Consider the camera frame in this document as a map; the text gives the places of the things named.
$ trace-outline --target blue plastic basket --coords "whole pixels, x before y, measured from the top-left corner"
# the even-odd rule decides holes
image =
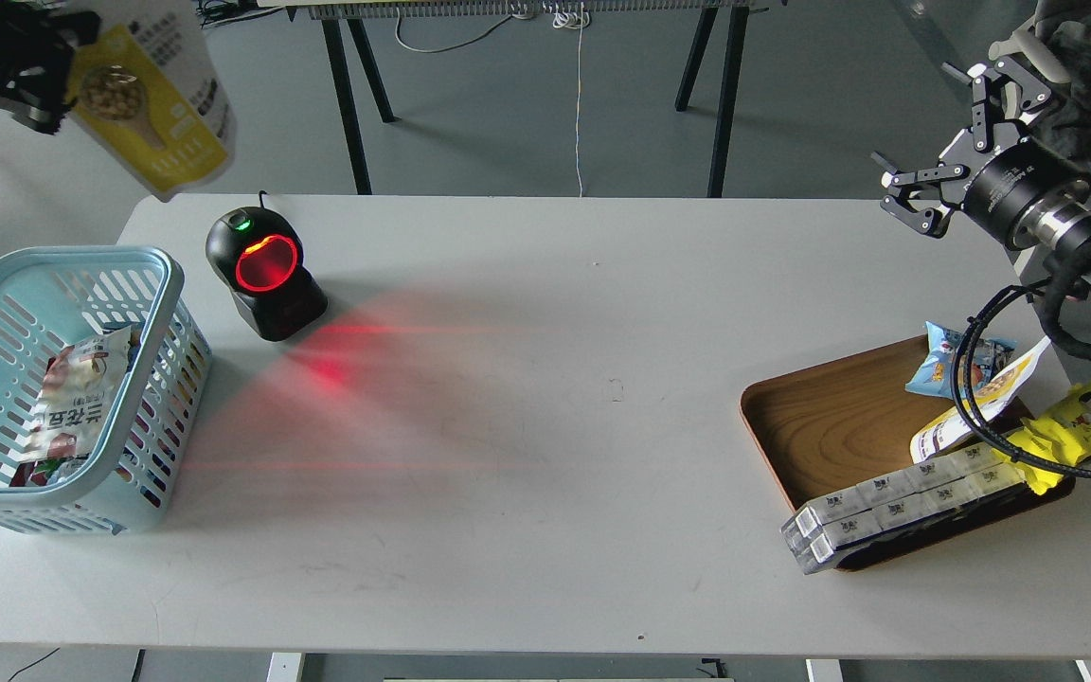
[[[212,361],[182,287],[178,263],[152,248],[39,248],[0,259],[0,526],[116,535],[163,518]],[[48,359],[125,322],[143,325],[137,359],[86,464],[58,484],[9,488]]]

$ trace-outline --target blue snack bag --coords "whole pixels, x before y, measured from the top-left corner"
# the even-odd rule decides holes
[[[940,396],[952,398],[949,388],[949,371],[954,362],[954,349],[962,342],[962,335],[952,332],[939,324],[926,322],[928,330],[928,357],[921,368],[916,369],[912,381],[908,381],[904,390],[909,393],[919,393],[922,396]],[[974,390],[982,388],[997,371],[1004,369],[1009,359],[1012,358],[1014,350],[1017,349],[1016,342],[1004,340],[1004,338],[983,338],[974,349],[974,358],[971,361],[971,384]]]

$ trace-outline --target yellow snack package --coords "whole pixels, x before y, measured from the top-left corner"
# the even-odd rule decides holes
[[[1091,456],[1091,380],[1088,384],[1074,385],[1071,392],[1050,406],[1038,419],[1024,420],[1021,430],[1012,433],[1008,440],[1045,460],[1069,466],[1079,466],[1087,460]],[[1039,495],[1064,479],[1062,475],[1027,463],[1014,464],[1026,476],[1026,483]]]
[[[177,0],[70,5],[104,22],[70,64],[73,120],[164,202],[225,172],[237,125],[193,9]]]

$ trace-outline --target wooden tray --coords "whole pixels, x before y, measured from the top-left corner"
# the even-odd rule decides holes
[[[824,493],[912,465],[908,448],[912,435],[951,407],[944,398],[903,390],[927,354],[927,337],[918,336],[745,390],[740,400],[743,421],[792,510]],[[1017,428],[1021,416],[1030,411],[1014,400],[995,426]],[[1074,479],[1065,479],[1042,496],[1022,488],[1016,495],[978,505],[903,539],[875,542],[846,558],[839,569],[865,569],[962,535],[1062,499],[1074,486]]]

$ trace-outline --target metal table leg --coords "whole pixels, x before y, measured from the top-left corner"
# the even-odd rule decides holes
[[[369,34],[364,33],[363,22],[360,19],[348,19],[348,31],[351,32],[351,41],[356,43],[356,52],[360,55],[364,77],[369,79],[369,89],[373,91],[376,112],[381,113],[382,122],[397,121],[398,118],[394,117],[391,109],[391,100],[385,96],[385,85],[382,83],[382,74],[376,70],[376,60],[373,58],[373,48],[369,47]]]
[[[688,48],[688,61],[685,62],[685,73],[680,76],[680,91],[676,92],[676,111],[688,108],[688,97],[693,94],[693,83],[697,82],[702,58],[706,56],[706,44],[709,44],[709,32],[715,27],[718,8],[706,8],[697,19],[697,33],[693,35],[693,46]]]
[[[369,164],[364,163],[364,146],[360,142],[360,124],[356,121],[356,100],[351,97],[351,81],[348,77],[348,62],[343,56],[343,33],[338,19],[322,19],[322,39],[326,43],[326,56],[331,61],[331,76],[334,79],[334,95],[339,103],[343,119],[343,134],[348,143],[348,158],[351,160],[351,176],[356,180],[356,194],[372,194],[369,182]]]
[[[715,157],[709,168],[707,198],[721,198],[727,180],[727,155],[731,147],[731,124],[735,120],[735,95],[740,89],[743,61],[743,36],[748,29],[748,9],[731,8],[727,31],[727,60],[722,64],[722,94],[718,98],[718,125],[715,128]]]

